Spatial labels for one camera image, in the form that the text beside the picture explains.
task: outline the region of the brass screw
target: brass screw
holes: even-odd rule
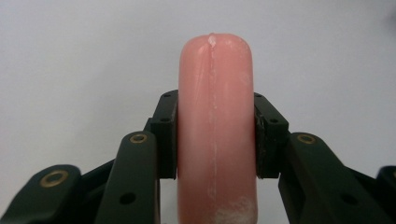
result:
[[[299,135],[297,136],[297,139],[298,139],[300,142],[306,143],[306,144],[314,144],[314,143],[317,142],[317,140],[316,140],[312,135],[304,134],[304,133],[299,134]]]
[[[143,143],[143,142],[146,142],[147,139],[148,139],[147,135],[139,133],[139,134],[135,134],[134,136],[132,136],[129,140],[132,143]]]
[[[60,175],[61,177],[56,178],[54,180],[50,180],[50,178],[54,177],[55,175]],[[40,185],[43,188],[52,188],[52,187],[62,184],[62,182],[64,182],[68,176],[69,176],[69,173],[67,173],[64,170],[55,170],[55,171],[52,171],[51,173],[45,175],[43,178],[41,178]]]

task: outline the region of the white tabletop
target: white tabletop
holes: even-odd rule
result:
[[[212,32],[246,39],[255,91],[292,132],[370,176],[396,164],[395,1],[1,1],[0,214],[48,166],[113,159],[177,89],[184,43]],[[162,181],[162,223],[176,186]],[[287,223],[277,180],[258,191],[259,223]]]

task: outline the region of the pink cylindrical object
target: pink cylindrical object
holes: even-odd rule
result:
[[[180,224],[257,223],[252,60],[236,35],[190,40],[178,88]]]

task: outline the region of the round hole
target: round hole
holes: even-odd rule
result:
[[[313,136],[308,135],[308,134],[299,134],[297,136],[297,139],[300,142],[303,142],[303,143],[306,143],[306,144],[314,144],[317,141]]]
[[[122,196],[120,196],[120,204],[130,204],[133,203],[136,200],[136,195],[134,193],[129,192],[129,193],[124,193]]]
[[[148,138],[148,136],[145,134],[135,134],[134,136],[132,136],[130,138],[130,141],[132,143],[142,143],[142,142],[145,142],[147,138]]]
[[[62,184],[68,176],[69,173],[64,170],[55,170],[41,178],[40,185],[43,188],[52,188]]]
[[[353,197],[352,195],[347,194],[347,193],[341,194],[341,199],[344,201],[344,203],[348,203],[351,205],[358,204],[358,200],[355,197]]]

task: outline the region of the gray background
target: gray background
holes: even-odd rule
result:
[[[292,132],[370,176],[396,164],[395,1],[1,1],[0,213],[43,168],[114,158],[177,89],[184,43],[211,32],[246,39],[255,91]],[[176,190],[162,181],[162,223]],[[258,190],[259,223],[287,223],[277,181]]]

